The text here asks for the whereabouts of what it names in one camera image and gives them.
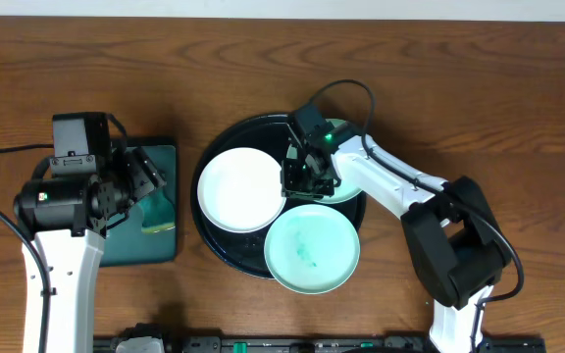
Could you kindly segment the green yellow sponge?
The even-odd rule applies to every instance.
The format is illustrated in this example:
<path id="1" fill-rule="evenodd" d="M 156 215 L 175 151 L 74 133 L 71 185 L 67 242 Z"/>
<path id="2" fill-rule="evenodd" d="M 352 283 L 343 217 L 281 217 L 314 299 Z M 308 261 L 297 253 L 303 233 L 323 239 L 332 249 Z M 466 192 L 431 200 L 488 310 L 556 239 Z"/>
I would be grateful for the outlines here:
<path id="1" fill-rule="evenodd" d="M 142 211 L 141 231 L 143 233 L 161 232 L 176 226 L 174 204 L 163 191 L 154 191 L 144 197 L 138 203 L 138 207 Z"/>

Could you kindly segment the white plate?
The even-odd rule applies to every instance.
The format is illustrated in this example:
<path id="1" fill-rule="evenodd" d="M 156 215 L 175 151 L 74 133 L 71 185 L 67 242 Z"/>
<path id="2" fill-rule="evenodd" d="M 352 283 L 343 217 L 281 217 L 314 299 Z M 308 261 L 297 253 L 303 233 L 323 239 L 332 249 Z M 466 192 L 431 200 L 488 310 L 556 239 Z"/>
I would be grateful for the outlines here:
<path id="1" fill-rule="evenodd" d="M 248 233 L 269 225 L 283 210 L 282 167 L 268 153 L 238 147 L 208 162 L 197 181 L 198 205 L 214 226 Z"/>

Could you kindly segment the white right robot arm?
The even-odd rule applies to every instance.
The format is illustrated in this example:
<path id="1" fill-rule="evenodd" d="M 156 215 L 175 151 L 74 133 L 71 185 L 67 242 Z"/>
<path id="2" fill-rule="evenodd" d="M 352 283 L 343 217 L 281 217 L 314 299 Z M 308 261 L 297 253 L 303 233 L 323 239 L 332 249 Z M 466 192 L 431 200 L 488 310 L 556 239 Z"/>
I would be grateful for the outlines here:
<path id="1" fill-rule="evenodd" d="M 449 182 L 386 152 L 350 123 L 287 126 L 295 156 L 282 162 L 282 193 L 319 200 L 342 181 L 400 219 L 419 281 L 433 297 L 430 341 L 439 352 L 476 352 L 486 305 L 502 270 L 519 262 L 480 187 Z"/>

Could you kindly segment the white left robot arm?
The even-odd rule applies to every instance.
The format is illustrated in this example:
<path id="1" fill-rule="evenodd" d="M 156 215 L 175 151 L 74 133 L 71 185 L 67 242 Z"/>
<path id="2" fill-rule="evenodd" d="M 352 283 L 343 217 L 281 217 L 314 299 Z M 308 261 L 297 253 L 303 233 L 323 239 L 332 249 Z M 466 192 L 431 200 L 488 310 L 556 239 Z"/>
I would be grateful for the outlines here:
<path id="1" fill-rule="evenodd" d="M 47 177 L 92 155 L 41 160 L 14 203 L 29 247 L 26 352 L 89 352 L 102 267 L 159 263 L 177 250 L 177 150 L 114 150 L 101 174 Z"/>

